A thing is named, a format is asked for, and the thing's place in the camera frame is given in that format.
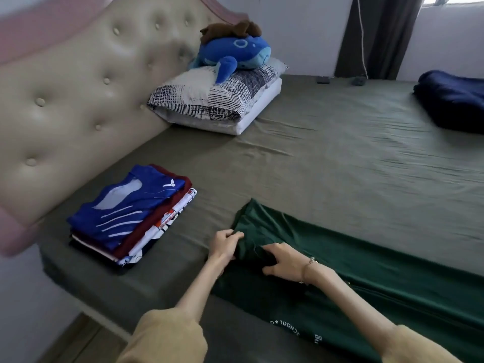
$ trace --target tufted headboard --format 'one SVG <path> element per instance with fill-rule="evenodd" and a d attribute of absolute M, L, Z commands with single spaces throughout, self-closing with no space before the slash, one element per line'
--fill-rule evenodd
<path fill-rule="evenodd" d="M 0 253 L 167 128 L 144 103 L 186 69 L 215 0 L 47 0 L 0 20 Z"/>

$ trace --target folded blue t-shirt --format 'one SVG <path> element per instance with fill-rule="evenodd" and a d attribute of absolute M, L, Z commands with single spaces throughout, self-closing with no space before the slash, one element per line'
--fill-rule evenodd
<path fill-rule="evenodd" d="M 123 181 L 106 186 L 67 222 L 113 250 L 156 207 L 183 189 L 184 184 L 184 180 L 165 176 L 149 165 L 135 165 Z"/>

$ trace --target white cable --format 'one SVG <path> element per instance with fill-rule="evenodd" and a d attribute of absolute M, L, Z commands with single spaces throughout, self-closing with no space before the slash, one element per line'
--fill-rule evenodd
<path fill-rule="evenodd" d="M 361 27 L 361 62 L 363 63 L 363 68 L 365 70 L 365 76 L 368 80 L 368 72 L 366 71 L 366 64 L 365 64 L 365 47 L 363 41 L 365 40 L 365 31 L 363 30 L 363 20 L 361 19 L 361 5 L 360 0 L 358 1 L 358 14 L 360 15 L 360 27 Z"/>

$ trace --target beige sleeve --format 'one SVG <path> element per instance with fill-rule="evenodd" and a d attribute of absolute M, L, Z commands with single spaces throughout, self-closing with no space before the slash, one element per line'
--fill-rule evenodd
<path fill-rule="evenodd" d="M 432 340 L 406 326 L 397 326 L 382 356 L 383 363 L 461 363 Z"/>
<path fill-rule="evenodd" d="M 117 363 L 202 363 L 207 353 L 203 331 L 178 308 L 153 310 L 139 320 Z"/>

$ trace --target brown plush toy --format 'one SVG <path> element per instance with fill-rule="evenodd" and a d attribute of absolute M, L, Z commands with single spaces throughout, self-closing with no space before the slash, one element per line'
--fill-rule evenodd
<path fill-rule="evenodd" d="M 260 37 L 262 35 L 262 30 L 260 29 L 260 27 L 256 23 L 248 20 L 242 20 L 236 25 L 214 23 L 210 24 L 206 28 L 203 28 L 202 30 L 200 30 L 200 32 L 202 32 L 200 42 L 203 45 L 217 38 L 245 38 L 247 36 Z"/>

